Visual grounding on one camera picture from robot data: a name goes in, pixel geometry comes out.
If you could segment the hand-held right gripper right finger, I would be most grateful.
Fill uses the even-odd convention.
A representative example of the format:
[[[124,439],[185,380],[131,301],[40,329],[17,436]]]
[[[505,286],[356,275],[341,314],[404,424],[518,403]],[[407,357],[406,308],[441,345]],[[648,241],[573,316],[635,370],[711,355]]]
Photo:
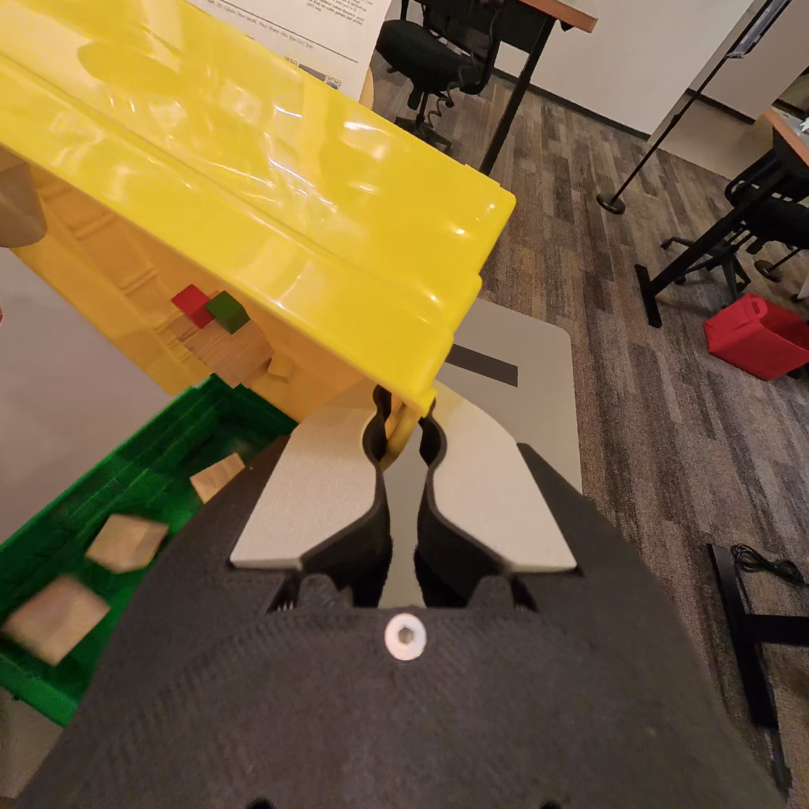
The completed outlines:
[[[465,606],[490,576],[576,570],[526,460],[530,447],[448,387],[436,388],[420,426],[426,479],[413,561],[426,605]]]

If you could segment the white board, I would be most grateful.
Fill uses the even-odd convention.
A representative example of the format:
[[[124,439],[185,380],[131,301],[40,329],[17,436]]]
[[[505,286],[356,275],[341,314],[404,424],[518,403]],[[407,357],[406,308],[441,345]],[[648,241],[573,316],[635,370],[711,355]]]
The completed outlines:
[[[259,44],[359,100],[390,1],[195,1]]]

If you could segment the black floor stand with sign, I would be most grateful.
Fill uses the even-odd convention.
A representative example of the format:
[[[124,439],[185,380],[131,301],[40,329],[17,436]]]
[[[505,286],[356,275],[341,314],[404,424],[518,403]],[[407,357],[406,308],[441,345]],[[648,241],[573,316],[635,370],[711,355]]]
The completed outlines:
[[[679,124],[687,111],[697,100],[702,98],[703,91],[711,83],[715,75],[727,62],[731,60],[742,60],[749,55],[790,4],[791,1],[763,2],[761,7],[755,12],[755,15],[743,28],[742,32],[736,37],[732,46],[723,53],[719,61],[713,66],[699,86],[695,90],[688,88],[685,91],[685,100],[673,111],[665,128],[654,139],[638,165],[632,169],[632,172],[627,176],[623,184],[610,195],[607,193],[599,193],[597,195],[596,200],[604,210],[614,215],[622,215],[625,212],[625,203],[623,200],[625,190],[646,166],[654,153],[662,146],[662,143],[672,132],[673,128]]]

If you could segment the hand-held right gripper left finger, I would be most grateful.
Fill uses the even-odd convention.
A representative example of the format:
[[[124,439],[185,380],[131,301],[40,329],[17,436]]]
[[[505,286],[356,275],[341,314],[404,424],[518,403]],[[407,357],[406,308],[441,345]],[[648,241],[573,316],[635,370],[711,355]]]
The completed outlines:
[[[382,460],[391,394],[354,386],[289,435],[233,550],[239,569],[327,575],[376,608],[392,557]]]

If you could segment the wood-edged desk with black frame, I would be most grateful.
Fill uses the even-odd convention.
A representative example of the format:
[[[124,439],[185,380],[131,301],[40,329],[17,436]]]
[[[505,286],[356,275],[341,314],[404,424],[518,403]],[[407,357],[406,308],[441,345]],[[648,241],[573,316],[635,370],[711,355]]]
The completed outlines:
[[[780,137],[784,140],[797,156],[807,164],[808,177],[807,120],[801,121],[798,117],[782,113],[776,108],[767,110],[763,114],[763,118],[769,123],[772,129],[772,146],[774,145],[774,137]],[[685,248],[685,251],[668,263],[654,278],[650,277],[648,269],[643,265],[635,265],[635,273],[646,312],[646,319],[652,328],[660,329],[662,327],[662,319],[657,300],[658,295],[672,284],[684,284],[685,278],[689,275],[689,273],[687,273],[688,269],[697,262],[704,260],[705,253],[724,236],[727,236],[734,225],[743,219],[745,214],[757,207],[758,204],[763,201],[763,198],[769,197],[774,191],[774,187],[785,177],[785,174],[785,169],[777,171],[777,173],[773,174],[756,190],[750,193],[746,199],[736,207],[733,207],[729,203],[731,205],[730,211],[696,240],[687,240],[673,236],[664,241],[661,244],[661,248],[664,250],[667,250],[673,244],[679,244]],[[790,252],[782,260],[773,264],[771,269],[775,270],[780,268],[785,261],[800,253],[794,250],[794,248],[785,247],[789,248]]]

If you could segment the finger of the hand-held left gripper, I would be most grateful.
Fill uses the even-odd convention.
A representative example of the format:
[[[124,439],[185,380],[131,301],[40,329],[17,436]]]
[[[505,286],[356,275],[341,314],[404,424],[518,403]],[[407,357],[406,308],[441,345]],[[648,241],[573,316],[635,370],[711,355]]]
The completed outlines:
[[[7,165],[1,171],[1,247],[23,248],[41,241],[47,233],[46,219],[32,172],[25,162]]]

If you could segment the green plastic box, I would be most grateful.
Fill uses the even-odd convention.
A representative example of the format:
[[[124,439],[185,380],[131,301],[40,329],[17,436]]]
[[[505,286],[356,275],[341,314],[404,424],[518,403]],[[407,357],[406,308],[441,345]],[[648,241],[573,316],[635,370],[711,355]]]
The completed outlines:
[[[193,475],[233,453],[249,463],[296,426],[254,391],[209,378],[177,396],[7,538],[1,548],[2,621],[61,575],[93,591],[109,612],[56,666],[2,637],[2,688],[66,726],[128,601],[154,565],[113,573],[86,559],[107,518],[120,513],[166,523],[165,550],[203,506]]]

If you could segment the black table base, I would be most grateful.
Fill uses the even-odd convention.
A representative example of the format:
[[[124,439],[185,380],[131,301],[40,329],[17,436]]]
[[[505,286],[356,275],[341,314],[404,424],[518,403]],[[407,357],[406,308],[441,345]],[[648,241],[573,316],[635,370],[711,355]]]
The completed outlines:
[[[752,573],[768,573],[795,587],[807,589],[807,578],[788,559],[771,560],[746,544],[729,549],[708,543],[734,659],[740,675],[748,715],[769,745],[770,769],[778,792],[788,799],[793,776],[785,759],[774,691],[763,656],[765,646],[792,646],[807,650],[807,616],[755,612],[744,582]]]

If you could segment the black office chair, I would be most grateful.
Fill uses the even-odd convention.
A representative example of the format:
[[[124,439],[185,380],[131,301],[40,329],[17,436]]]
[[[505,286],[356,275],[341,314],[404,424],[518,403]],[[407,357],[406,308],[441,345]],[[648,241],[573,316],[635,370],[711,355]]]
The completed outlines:
[[[407,105],[416,116],[398,116],[394,123],[450,155],[450,140],[436,131],[431,119],[441,116],[440,104],[454,106],[452,91],[478,96],[486,88],[501,43],[505,3],[420,2],[420,24],[408,20],[407,5],[401,3],[399,19],[383,23],[375,46],[388,71],[412,84]]]
[[[808,194],[807,164],[780,137],[774,137],[774,145],[762,157],[728,182],[724,197],[736,207],[781,169],[785,169],[785,177],[772,194],[745,214],[687,273],[721,267],[732,299],[736,300],[751,283],[737,258],[743,244],[748,244],[749,254],[759,252],[769,242],[798,252],[807,249],[808,212],[803,205]]]

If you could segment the wood-edged desk with black leg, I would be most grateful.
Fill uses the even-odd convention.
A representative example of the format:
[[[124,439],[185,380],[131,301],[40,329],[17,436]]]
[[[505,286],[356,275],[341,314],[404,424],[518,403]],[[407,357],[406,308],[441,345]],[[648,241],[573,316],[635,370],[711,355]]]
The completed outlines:
[[[584,2],[505,1],[503,3],[500,42],[524,52],[527,58],[515,79],[505,110],[481,162],[479,171],[482,174],[489,176],[497,162],[554,26],[559,24],[565,31],[575,29],[592,33],[597,22],[597,16],[586,10]]]

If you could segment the pile of coloured wooden cubes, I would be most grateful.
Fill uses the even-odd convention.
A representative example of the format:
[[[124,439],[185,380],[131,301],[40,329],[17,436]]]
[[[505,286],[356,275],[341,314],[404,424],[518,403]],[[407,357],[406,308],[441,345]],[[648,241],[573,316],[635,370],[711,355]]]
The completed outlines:
[[[228,292],[209,296],[187,286],[171,302],[181,316],[169,328],[183,346],[231,388],[248,386],[268,370],[274,350],[242,304]],[[145,568],[168,525],[131,514],[107,518],[85,557],[113,573]],[[12,612],[2,635],[56,666],[101,622],[109,606],[85,585],[60,575]]]

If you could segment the yellow plastic box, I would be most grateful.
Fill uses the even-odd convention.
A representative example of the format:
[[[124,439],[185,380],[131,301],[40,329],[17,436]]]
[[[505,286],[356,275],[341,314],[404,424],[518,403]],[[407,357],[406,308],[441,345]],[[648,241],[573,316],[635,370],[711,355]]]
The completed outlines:
[[[514,195],[193,3],[1,24],[2,173],[43,230],[11,252],[167,393],[217,373],[172,299],[227,292],[273,350],[248,388],[301,421],[371,380],[398,455]]]

